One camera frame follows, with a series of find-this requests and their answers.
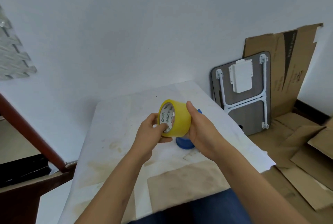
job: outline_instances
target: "jeans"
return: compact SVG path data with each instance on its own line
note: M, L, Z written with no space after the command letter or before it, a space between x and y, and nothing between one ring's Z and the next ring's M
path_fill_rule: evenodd
M230 188L223 192L204 197L189 203L195 224L251 224L251 220L234 191ZM130 224L166 224L163 211L154 213Z

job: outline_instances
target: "yellow tape roll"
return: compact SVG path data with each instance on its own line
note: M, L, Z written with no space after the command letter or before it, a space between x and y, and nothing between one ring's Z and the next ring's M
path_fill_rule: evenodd
M160 107L157 124L168 124L162 135L167 137L182 137L186 135L191 126L191 115L189 114L186 104L175 100L167 99Z

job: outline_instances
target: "tape roll inner core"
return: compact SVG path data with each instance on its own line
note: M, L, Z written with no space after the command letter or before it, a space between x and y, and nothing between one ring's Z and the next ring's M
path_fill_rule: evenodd
M166 123L169 126L167 129L164 130L164 133L168 133L172 129L174 116L175 114L173 104L171 104L170 102L165 103L165 105L161 109L159 118L160 124Z

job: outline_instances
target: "white metal leg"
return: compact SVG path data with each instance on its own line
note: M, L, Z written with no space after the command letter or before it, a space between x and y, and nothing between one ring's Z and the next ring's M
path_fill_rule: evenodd
M229 113L231 110L252 104L257 101L262 101L264 103L264 122L262 122L262 128L268 128L268 120L267 120L267 101L266 101L266 88L267 88L267 62L268 57L265 54L261 54L259 57L259 63L263 66L263 90L259 95L254 97L233 103L227 104L225 101L225 94L224 94L224 86L223 86L223 72L221 69L216 70L216 78L220 80L221 85L221 93L222 93L222 103L224 105L224 111Z

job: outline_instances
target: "person's right hand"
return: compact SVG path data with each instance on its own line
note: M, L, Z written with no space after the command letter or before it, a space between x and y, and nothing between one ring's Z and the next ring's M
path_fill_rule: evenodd
M218 147L225 139L217 131L214 124L197 111L191 101L186 102L186 108L192 117L191 126L186 136L205 157L216 161Z

